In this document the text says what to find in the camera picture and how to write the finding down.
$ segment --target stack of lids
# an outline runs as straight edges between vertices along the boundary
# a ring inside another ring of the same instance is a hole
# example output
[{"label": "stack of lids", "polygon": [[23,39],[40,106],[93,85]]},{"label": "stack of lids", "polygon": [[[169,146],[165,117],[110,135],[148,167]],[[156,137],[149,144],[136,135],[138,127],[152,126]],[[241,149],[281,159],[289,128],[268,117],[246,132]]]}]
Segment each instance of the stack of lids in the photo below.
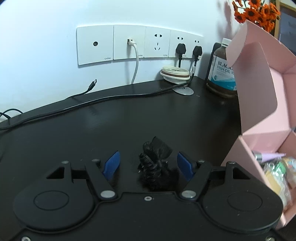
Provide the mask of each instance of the stack of lids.
[{"label": "stack of lids", "polygon": [[174,84],[183,84],[190,79],[189,71],[174,66],[164,66],[160,74],[166,81]]}]

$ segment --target purple pen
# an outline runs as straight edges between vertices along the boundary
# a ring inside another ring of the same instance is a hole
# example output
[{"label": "purple pen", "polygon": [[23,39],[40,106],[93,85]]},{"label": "purple pen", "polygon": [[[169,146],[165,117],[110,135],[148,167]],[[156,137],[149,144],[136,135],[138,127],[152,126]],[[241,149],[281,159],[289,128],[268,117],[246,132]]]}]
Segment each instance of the purple pen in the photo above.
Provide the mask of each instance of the purple pen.
[{"label": "purple pen", "polygon": [[273,159],[280,158],[286,155],[285,153],[261,153],[258,151],[252,151],[252,153],[259,163],[271,161]]}]

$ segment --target snack package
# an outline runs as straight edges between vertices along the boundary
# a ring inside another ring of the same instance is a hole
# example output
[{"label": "snack package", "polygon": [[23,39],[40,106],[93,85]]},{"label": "snack package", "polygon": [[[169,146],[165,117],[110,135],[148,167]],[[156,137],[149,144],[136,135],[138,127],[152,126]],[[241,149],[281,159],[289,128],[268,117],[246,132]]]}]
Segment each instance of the snack package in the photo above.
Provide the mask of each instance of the snack package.
[{"label": "snack package", "polygon": [[263,170],[270,183],[271,189],[281,198],[285,211],[292,205],[292,197],[284,177],[286,173],[284,164],[281,162],[277,164],[266,163]]},{"label": "snack package", "polygon": [[291,188],[296,187],[296,159],[293,157],[282,157],[281,162],[285,165],[287,171],[287,182]]}]

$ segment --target pink cardboard box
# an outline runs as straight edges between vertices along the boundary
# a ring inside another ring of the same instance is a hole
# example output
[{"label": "pink cardboard box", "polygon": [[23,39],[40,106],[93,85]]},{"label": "pink cardboard box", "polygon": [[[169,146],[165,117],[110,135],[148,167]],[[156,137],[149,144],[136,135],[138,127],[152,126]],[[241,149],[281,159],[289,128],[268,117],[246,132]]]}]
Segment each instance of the pink cardboard box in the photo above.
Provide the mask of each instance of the pink cardboard box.
[{"label": "pink cardboard box", "polygon": [[[252,150],[282,152],[296,158],[296,56],[269,33],[246,21],[226,48],[239,98],[240,135],[222,163],[235,161],[270,187]],[[281,216],[278,228],[296,214],[293,205]]]}]

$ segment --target white power cable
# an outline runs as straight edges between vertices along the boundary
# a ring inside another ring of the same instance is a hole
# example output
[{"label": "white power cable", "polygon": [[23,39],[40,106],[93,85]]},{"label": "white power cable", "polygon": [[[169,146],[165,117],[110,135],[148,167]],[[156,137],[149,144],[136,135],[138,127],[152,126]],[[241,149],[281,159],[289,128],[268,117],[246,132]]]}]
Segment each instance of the white power cable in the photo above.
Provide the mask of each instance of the white power cable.
[{"label": "white power cable", "polygon": [[133,41],[132,39],[128,39],[128,45],[133,46],[135,48],[135,52],[136,52],[136,68],[135,68],[135,72],[133,73],[133,78],[131,80],[131,85],[134,83],[137,72],[138,72],[138,67],[139,67],[139,52],[138,52],[138,48],[137,48],[137,43],[135,41]]}]

